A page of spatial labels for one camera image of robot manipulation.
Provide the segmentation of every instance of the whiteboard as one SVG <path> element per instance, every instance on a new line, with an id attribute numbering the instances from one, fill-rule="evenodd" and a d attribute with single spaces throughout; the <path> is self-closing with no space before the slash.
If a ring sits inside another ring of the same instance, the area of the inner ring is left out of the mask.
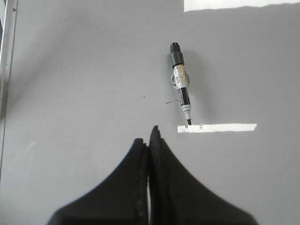
<path id="1" fill-rule="evenodd" d="M 20 0 L 0 224 L 45 224 L 158 125 L 185 167 L 263 225 L 300 222 L 300 4 L 184 12 L 183 0 Z M 178 134 L 178 42 L 194 124 Z"/>

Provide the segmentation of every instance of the white surface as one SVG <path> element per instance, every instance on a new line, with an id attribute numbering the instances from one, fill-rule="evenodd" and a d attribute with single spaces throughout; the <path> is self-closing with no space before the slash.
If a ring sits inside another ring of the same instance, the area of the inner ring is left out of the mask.
<path id="1" fill-rule="evenodd" d="M 243 6 L 263 7 L 267 5 L 297 2 L 299 2 L 299 0 L 184 0 L 184 11 L 238 8 Z"/>
<path id="2" fill-rule="evenodd" d="M 226 123 L 226 124 L 201 124 L 191 125 L 187 128 L 185 126 L 178 126 L 178 133 L 215 133 L 215 132 L 245 132 L 254 131 L 257 124 L 243 124 L 243 123 Z"/>

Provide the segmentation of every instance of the black object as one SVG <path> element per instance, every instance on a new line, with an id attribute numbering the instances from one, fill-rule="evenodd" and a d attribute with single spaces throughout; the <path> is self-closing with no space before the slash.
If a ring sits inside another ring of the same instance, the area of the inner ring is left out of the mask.
<path id="1" fill-rule="evenodd" d="M 120 165 L 94 190 L 61 208 L 48 225 L 258 225 L 199 183 L 155 126 L 149 147 L 136 139 Z"/>
<path id="2" fill-rule="evenodd" d="M 171 44 L 170 51 L 171 51 L 173 68 L 180 64 L 184 65 L 183 54 L 180 51 L 180 46 L 177 42 Z"/>
<path id="3" fill-rule="evenodd" d="M 151 225 L 257 225 L 198 182 L 173 155 L 157 127 L 150 137 Z"/>
<path id="4" fill-rule="evenodd" d="M 106 180 L 55 212 L 48 225 L 147 225 L 148 155 L 143 140 L 135 139 Z"/>

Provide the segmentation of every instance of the marker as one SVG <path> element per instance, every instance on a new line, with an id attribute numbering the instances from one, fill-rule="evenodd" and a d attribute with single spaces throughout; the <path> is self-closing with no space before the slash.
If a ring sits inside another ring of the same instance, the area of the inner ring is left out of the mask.
<path id="1" fill-rule="evenodd" d="M 180 51 L 179 44 L 176 42 L 171 44 L 170 50 L 173 64 L 173 75 L 171 77 L 171 82 L 178 90 L 181 108 L 184 112 L 187 122 L 189 125 L 192 125 L 191 103 L 188 96 L 189 77 L 184 68 L 183 54 Z"/>

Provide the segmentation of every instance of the marker label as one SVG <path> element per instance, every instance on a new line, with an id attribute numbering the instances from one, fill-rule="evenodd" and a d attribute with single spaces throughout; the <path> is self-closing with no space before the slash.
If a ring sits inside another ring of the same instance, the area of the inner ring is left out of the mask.
<path id="1" fill-rule="evenodd" d="M 180 101 L 181 106 L 191 104 L 189 101 L 187 88 L 179 88 L 178 94 L 179 94 L 179 101 Z"/>
<path id="2" fill-rule="evenodd" d="M 174 67 L 174 80 L 176 82 L 177 89 L 187 87 L 189 84 L 189 78 L 186 75 L 184 65 L 177 65 Z"/>

